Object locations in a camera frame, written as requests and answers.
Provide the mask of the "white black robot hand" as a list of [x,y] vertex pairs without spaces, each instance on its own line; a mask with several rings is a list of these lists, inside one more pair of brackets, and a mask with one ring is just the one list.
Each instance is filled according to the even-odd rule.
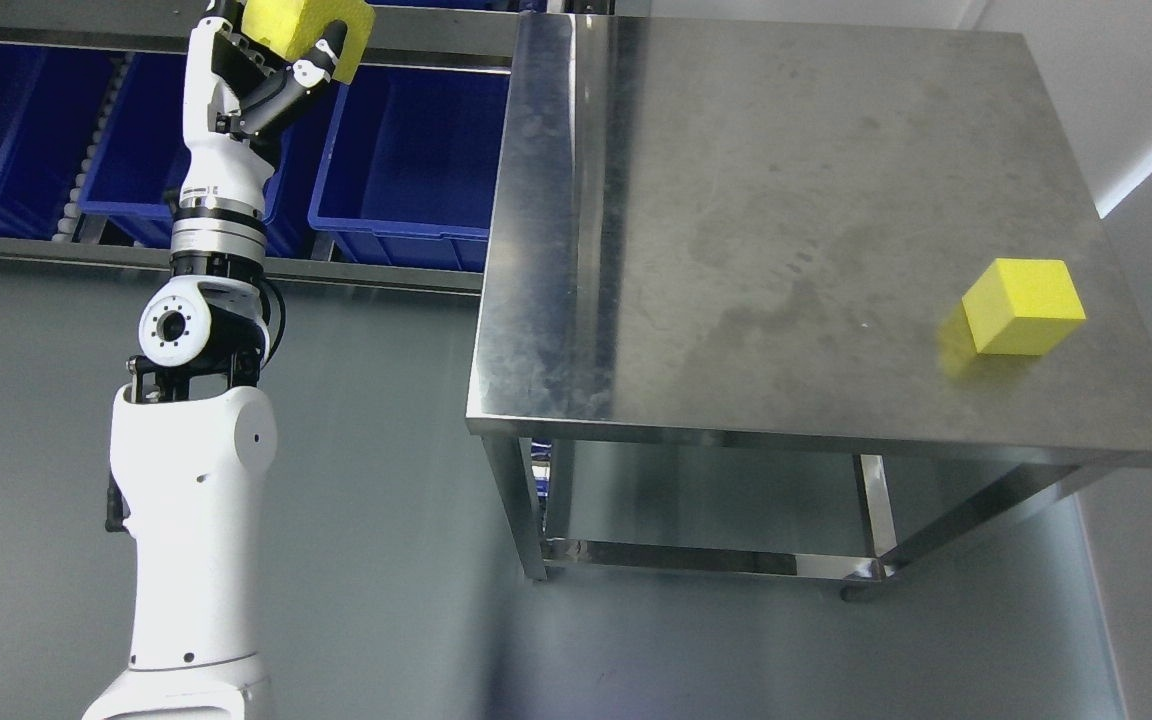
[[244,3],[209,1],[189,32],[180,120],[189,167],[179,211],[221,209],[260,219],[285,129],[335,81],[342,20],[288,61],[241,32]]

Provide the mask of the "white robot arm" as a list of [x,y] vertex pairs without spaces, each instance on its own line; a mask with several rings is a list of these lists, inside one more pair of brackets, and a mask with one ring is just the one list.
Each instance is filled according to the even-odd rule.
[[111,409],[105,528],[136,544],[131,647],[84,717],[271,719],[253,575],[278,429],[259,379],[285,300],[262,266],[259,211],[166,196],[172,276]]

